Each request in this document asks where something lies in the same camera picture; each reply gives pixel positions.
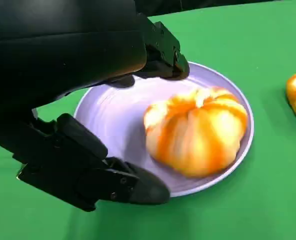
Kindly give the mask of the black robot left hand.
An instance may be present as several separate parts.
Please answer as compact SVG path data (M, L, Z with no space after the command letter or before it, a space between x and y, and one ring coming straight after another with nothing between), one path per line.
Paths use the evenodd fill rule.
M70 114L46 122L36 109L133 75L182 80L177 38L137 13L132 0L0 0L0 146L21 162L17 178L86 212L98 200L169 201L166 184L116 157Z

